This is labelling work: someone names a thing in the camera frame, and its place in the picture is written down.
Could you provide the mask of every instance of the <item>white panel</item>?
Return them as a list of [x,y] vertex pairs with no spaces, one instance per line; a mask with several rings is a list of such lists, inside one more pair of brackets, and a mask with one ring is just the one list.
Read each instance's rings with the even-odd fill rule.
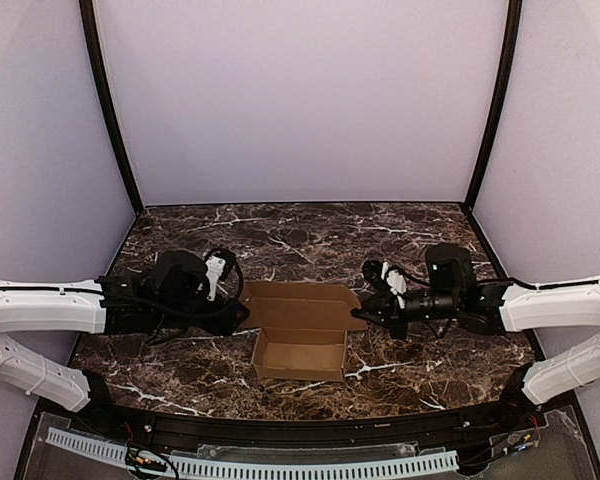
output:
[[[101,274],[132,218],[78,2],[0,0],[0,278],[63,282]],[[75,334],[17,339],[64,363]],[[0,480],[13,478],[34,404],[0,384]]]
[[[509,274],[600,273],[600,0],[524,3],[476,215]],[[591,333],[538,331],[548,355]],[[600,454],[600,381],[579,392]]]
[[99,0],[147,204],[461,200],[505,0]]

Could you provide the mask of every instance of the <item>brown box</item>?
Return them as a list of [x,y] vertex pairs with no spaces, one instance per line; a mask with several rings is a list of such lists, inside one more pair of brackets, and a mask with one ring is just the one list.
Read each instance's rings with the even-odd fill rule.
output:
[[344,380],[347,331],[366,330],[351,316],[360,308],[343,285],[246,282],[242,301],[251,315],[242,328],[260,327],[251,363],[259,377]]

